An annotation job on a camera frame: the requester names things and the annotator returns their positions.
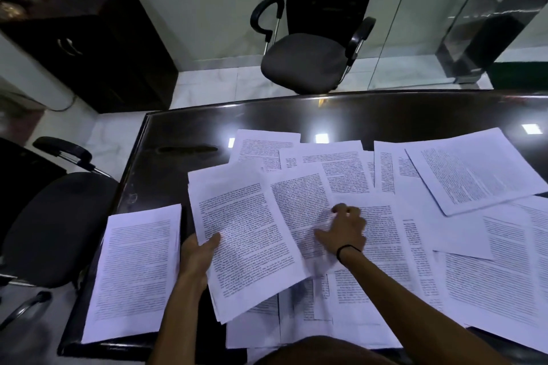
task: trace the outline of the cabinet handle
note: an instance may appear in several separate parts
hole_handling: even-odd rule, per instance
[[[72,48],[74,52],[76,52],[78,55],[84,55],[82,52],[74,48],[74,45],[72,44],[72,41],[69,38],[66,38],[68,45]]]
[[[63,44],[61,43],[61,40],[60,39],[57,39],[57,45],[59,45],[59,48],[61,48],[62,50],[65,51],[65,54],[68,54],[70,55],[71,57],[76,57],[76,55],[74,55],[72,52],[69,52],[65,49],[65,47],[63,46]]]

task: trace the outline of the dark wooden cabinet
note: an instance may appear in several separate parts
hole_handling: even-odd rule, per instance
[[[171,104],[178,71],[139,0],[42,0],[0,29],[98,112]]]

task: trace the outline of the chair seat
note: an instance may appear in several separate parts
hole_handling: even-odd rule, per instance
[[[343,76],[345,48],[323,36],[291,34],[266,52],[263,75],[298,94],[322,94],[334,90]]]
[[[96,250],[117,188],[107,176],[78,172],[42,189],[5,237],[10,272],[47,288],[76,279]]]

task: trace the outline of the desk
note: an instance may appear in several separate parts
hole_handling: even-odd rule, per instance
[[[229,138],[239,128],[301,133],[312,143],[318,133],[329,141],[417,141],[453,137],[500,127],[524,158],[548,179],[548,134],[528,135],[522,124],[548,133],[548,95],[499,92],[365,92],[284,97],[153,112],[145,117],[120,183],[113,213],[182,203],[182,240],[194,230],[188,201],[189,171],[229,161]],[[74,306],[58,353],[64,356],[145,361],[156,334],[82,345],[86,312],[95,281],[99,250]],[[245,363],[244,350],[225,350],[219,325],[204,292],[198,315],[199,364]],[[477,332],[514,363],[546,363],[548,355]],[[396,350],[386,350],[398,358]]]

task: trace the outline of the black office chair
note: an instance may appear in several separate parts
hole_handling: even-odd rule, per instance
[[[33,146],[89,172],[59,177],[24,207],[5,234],[0,278],[4,284],[45,288],[72,282],[78,290],[78,277],[99,244],[118,182],[97,169],[83,147],[53,137],[40,137]],[[39,292],[10,314],[0,330],[33,305],[50,299],[50,292]]]
[[[276,42],[284,0],[262,1],[251,15],[251,27],[265,35],[263,75],[298,94],[321,94],[337,88],[375,25],[375,19],[363,18],[368,2],[287,0],[289,35]],[[278,8],[276,28],[263,29],[259,18],[274,3]]]

